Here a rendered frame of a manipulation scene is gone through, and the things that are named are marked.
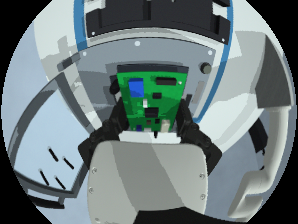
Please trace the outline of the green circuit board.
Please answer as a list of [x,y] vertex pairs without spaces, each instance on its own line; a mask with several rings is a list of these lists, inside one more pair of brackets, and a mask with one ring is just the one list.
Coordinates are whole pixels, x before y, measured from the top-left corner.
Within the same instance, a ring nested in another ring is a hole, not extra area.
[[186,77],[187,73],[167,71],[117,73],[131,131],[168,133],[176,117]]

